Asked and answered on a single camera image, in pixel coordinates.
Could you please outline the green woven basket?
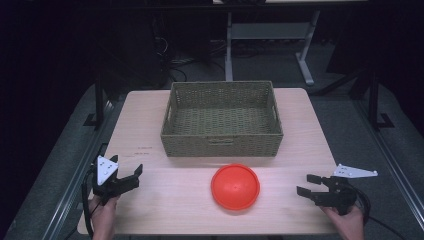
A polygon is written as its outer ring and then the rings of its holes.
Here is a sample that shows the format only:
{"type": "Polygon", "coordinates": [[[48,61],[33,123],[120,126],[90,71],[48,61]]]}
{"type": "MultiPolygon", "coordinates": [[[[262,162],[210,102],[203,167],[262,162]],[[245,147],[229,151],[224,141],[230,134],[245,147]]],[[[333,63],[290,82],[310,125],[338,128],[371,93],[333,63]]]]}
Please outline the green woven basket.
{"type": "Polygon", "coordinates": [[[269,81],[175,82],[160,134],[169,157],[272,157],[283,136],[269,81]]]}

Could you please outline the black metal stand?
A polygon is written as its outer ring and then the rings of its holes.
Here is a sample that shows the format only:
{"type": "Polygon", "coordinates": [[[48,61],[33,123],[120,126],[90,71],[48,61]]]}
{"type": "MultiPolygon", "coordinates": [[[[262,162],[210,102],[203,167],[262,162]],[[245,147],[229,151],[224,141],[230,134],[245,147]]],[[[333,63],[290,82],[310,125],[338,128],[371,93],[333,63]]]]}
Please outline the black metal stand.
{"type": "Polygon", "coordinates": [[[353,100],[361,100],[368,94],[366,117],[371,127],[379,131],[381,128],[393,128],[394,124],[386,113],[378,112],[379,79],[374,70],[360,69],[349,96],[353,100]]]}
{"type": "Polygon", "coordinates": [[[106,93],[104,91],[107,82],[107,72],[101,71],[95,78],[95,112],[87,116],[84,126],[92,126],[98,130],[105,118],[106,93]]]}

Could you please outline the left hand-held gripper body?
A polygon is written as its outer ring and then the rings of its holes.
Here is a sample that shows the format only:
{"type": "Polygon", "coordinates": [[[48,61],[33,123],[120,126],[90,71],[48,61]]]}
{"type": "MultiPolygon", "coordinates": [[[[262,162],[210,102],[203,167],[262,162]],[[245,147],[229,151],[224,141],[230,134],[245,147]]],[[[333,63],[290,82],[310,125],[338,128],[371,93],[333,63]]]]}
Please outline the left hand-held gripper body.
{"type": "Polygon", "coordinates": [[[117,177],[119,164],[103,156],[98,156],[95,166],[93,193],[101,198],[105,205],[111,198],[120,196],[139,187],[139,177],[134,173],[119,179],[117,177]]]}

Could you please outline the grey metal desk frame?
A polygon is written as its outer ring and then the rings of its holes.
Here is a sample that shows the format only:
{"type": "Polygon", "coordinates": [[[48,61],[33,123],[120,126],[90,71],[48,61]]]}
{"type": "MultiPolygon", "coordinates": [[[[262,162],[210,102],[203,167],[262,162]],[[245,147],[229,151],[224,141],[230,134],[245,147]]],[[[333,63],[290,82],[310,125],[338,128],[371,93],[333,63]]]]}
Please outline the grey metal desk frame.
{"type": "Polygon", "coordinates": [[[296,61],[307,86],[314,84],[306,57],[315,33],[319,11],[312,14],[308,22],[295,23],[234,23],[232,14],[227,14],[225,80],[233,80],[232,43],[234,40],[303,40],[304,47],[295,54],[296,61]]]}

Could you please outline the person's right hand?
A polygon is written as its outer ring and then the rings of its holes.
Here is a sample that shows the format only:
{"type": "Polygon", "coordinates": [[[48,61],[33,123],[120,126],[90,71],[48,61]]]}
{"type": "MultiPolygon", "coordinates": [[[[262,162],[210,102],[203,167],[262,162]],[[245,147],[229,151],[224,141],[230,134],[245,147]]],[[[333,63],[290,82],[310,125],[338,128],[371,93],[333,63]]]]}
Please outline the person's right hand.
{"type": "Polygon", "coordinates": [[[321,207],[321,210],[333,223],[343,240],[365,240],[363,213],[357,206],[353,206],[350,212],[343,216],[331,207],[321,207]]]}

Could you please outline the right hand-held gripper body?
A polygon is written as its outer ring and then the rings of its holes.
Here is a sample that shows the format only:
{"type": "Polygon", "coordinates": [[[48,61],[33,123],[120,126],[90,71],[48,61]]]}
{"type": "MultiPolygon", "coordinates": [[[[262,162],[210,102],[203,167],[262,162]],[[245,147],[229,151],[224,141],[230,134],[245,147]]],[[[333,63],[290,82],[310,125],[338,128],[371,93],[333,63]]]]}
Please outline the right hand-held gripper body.
{"type": "Polygon", "coordinates": [[[339,164],[333,171],[328,183],[327,192],[314,192],[319,196],[314,201],[317,206],[334,207],[339,215],[343,216],[350,212],[353,205],[357,205],[365,216],[370,212],[370,201],[368,197],[358,188],[349,183],[350,179],[377,177],[376,170],[369,171],[339,164]]]}

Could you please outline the orange plastic bowl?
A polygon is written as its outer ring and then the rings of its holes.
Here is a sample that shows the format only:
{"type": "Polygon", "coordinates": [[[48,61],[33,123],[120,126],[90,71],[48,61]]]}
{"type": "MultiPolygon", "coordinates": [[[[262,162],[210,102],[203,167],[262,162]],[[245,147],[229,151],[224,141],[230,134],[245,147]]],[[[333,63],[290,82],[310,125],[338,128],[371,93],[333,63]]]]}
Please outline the orange plastic bowl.
{"type": "Polygon", "coordinates": [[[211,179],[211,193],[218,205],[227,210],[251,207],[260,193],[256,173],[242,164],[228,164],[219,168],[211,179]]]}

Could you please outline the aluminium rail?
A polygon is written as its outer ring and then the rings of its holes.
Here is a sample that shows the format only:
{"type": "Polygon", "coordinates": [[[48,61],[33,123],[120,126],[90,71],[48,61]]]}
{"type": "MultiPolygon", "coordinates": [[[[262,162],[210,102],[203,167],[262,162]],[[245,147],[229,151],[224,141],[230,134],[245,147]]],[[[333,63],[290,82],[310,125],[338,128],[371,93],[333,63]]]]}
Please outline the aluminium rail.
{"type": "Polygon", "coordinates": [[[368,120],[367,111],[364,105],[357,100],[353,101],[353,105],[356,111],[358,112],[359,116],[361,117],[362,121],[364,122],[368,132],[372,136],[374,142],[378,146],[378,149],[382,153],[387,168],[391,173],[394,182],[396,183],[409,209],[411,210],[414,218],[416,219],[418,225],[424,232],[424,201],[418,196],[417,192],[408,180],[406,174],[401,169],[399,163],[397,162],[397,158],[390,150],[383,135],[381,134],[381,131],[379,129],[374,128],[368,120]]]}
{"type": "Polygon", "coordinates": [[[55,207],[54,214],[43,233],[42,240],[58,240],[60,232],[72,209],[77,207],[81,211],[82,201],[84,200],[81,194],[81,184],[90,166],[96,161],[97,156],[106,151],[107,143],[102,138],[105,137],[107,124],[113,111],[113,104],[107,100],[105,105],[100,108],[100,112],[103,115],[102,123],[96,123],[97,114],[89,114],[87,116],[88,123],[85,124],[85,127],[90,128],[89,139],[81,151],[81,156],[76,158],[76,165],[73,168],[72,176],[66,180],[65,192],[61,195],[55,207]]]}

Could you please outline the person's left hand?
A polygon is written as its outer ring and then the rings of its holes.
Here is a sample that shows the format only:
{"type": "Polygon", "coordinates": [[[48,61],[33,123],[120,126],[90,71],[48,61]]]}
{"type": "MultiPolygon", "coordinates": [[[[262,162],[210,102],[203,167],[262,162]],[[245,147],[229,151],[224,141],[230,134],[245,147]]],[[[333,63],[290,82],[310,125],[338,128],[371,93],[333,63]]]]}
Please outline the person's left hand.
{"type": "Polygon", "coordinates": [[[89,201],[91,222],[93,227],[92,240],[112,240],[115,234],[115,216],[119,197],[111,198],[104,206],[101,198],[94,195],[89,201]]]}

